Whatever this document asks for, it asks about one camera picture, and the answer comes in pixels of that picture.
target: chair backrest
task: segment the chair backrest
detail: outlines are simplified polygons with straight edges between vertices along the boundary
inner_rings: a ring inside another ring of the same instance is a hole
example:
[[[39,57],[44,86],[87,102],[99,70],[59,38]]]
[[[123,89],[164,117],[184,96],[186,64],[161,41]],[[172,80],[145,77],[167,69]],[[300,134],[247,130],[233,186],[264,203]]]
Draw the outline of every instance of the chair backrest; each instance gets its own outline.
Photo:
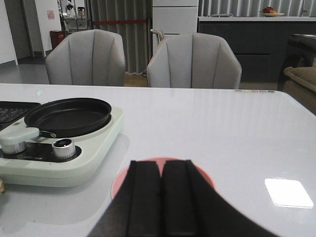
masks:
[[[50,84],[124,86],[122,38],[102,30],[73,33],[48,55],[46,68]]]
[[[239,87],[241,66],[218,36],[186,33],[164,39],[147,67],[150,87]]]

